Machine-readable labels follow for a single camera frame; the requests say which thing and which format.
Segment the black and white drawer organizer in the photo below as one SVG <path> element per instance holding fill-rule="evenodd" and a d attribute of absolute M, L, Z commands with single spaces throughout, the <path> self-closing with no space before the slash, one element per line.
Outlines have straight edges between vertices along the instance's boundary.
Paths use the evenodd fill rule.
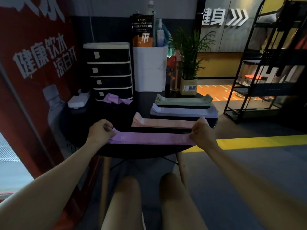
<path fill-rule="evenodd" d="M 87 74 L 97 101 L 108 93 L 133 98 L 130 45 L 128 42 L 86 43 L 83 45 Z"/>

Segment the left arm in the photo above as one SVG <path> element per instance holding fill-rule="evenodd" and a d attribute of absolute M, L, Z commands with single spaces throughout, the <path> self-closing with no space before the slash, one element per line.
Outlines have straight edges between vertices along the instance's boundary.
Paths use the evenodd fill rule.
<path fill-rule="evenodd" d="M 91 158 L 115 135 L 112 128 L 106 120 L 95 123 L 78 151 L 3 201 L 1 229 L 51 229 Z"/>

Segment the round black table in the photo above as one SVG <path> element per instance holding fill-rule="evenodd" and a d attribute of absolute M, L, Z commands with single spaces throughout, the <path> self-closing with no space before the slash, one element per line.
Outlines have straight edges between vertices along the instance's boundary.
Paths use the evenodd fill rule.
<path fill-rule="evenodd" d="M 63 110 L 60 116 L 60 128 L 68 141 L 77 147 L 84 145 L 89 127 L 100 119 L 109 120 L 118 131 L 123 132 L 160 132 L 160 133 L 190 133 L 188 129 L 168 129 L 152 127 L 131 127 L 133 116 L 139 112 L 143 118 L 182 119 L 195 121 L 198 118 L 151 116 L 150 109 L 155 101 L 157 93 L 164 97 L 197 97 L 181 96 L 179 92 L 170 92 L 169 85 L 163 92 L 135 92 L 133 102 L 129 105 L 121 103 L 105 103 L 90 99 L 85 108 Z M 164 106 L 173 108 L 208 108 L 208 107 L 183 107 Z M 207 118 L 210 127 L 215 127 L 217 118 Z M 106 144 L 97 154 L 122 159 L 156 158 L 174 154 L 190 148 L 190 146 L 174 145 L 135 145 L 135 144 Z"/>

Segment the plastic bottle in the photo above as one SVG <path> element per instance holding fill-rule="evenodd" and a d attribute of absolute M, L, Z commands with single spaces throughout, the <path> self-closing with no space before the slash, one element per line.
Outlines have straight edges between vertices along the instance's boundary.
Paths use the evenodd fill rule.
<path fill-rule="evenodd" d="M 71 143 L 65 139 L 59 127 L 59 116 L 65 107 L 65 102 L 60 99 L 59 91 L 57 90 L 56 85 L 50 85 L 44 88 L 43 93 L 50 106 L 48 113 L 48 124 L 64 159 L 67 159 L 72 153 L 75 152 L 75 149 L 74 146 L 72 146 Z"/>
<path fill-rule="evenodd" d="M 162 26 L 162 19 L 159 19 L 159 26 L 157 30 L 157 47 L 163 47 L 164 43 L 164 31 Z"/>
<path fill-rule="evenodd" d="M 153 25 L 153 47 L 156 46 L 156 11 L 154 10 L 153 1 L 150 0 L 148 3 L 148 9 L 146 11 L 146 15 L 154 15 L 154 25 Z"/>

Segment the folded fabric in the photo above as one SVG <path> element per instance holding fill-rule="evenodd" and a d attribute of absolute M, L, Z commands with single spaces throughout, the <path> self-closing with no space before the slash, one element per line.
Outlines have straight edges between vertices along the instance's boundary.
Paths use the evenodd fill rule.
<path fill-rule="evenodd" d="M 212 106 L 213 98 L 207 94 L 202 98 L 175 98 L 175 97 L 163 97 L 157 94 L 154 101 L 157 105 L 176 105 L 176 106 Z"/>
<path fill-rule="evenodd" d="M 189 139 L 190 134 L 173 133 L 143 133 L 143 132 L 121 132 L 109 139 L 108 143 L 116 144 L 154 144 L 154 145 L 191 145 L 195 143 Z"/>
<path fill-rule="evenodd" d="M 158 107 L 153 103 L 150 109 L 151 115 L 156 116 L 174 116 L 174 117 L 205 117 L 218 118 L 219 112 L 214 105 L 208 109 L 186 109 L 186 108 L 166 108 Z"/>
<path fill-rule="evenodd" d="M 183 128 L 191 129 L 195 123 L 207 123 L 207 120 L 202 116 L 197 121 L 187 121 L 187 120 L 168 120 L 168 119 L 144 119 L 139 112 L 136 112 L 132 127 L 160 127 L 160 128 Z"/>
<path fill-rule="evenodd" d="M 111 93 L 108 93 L 104 99 L 103 99 L 104 102 L 107 102 L 107 103 L 115 103 L 115 104 L 121 104 L 122 102 L 129 105 L 130 103 L 132 103 L 132 100 L 131 99 L 124 99 L 124 98 L 118 98 L 117 95 L 115 94 L 111 94 Z"/>

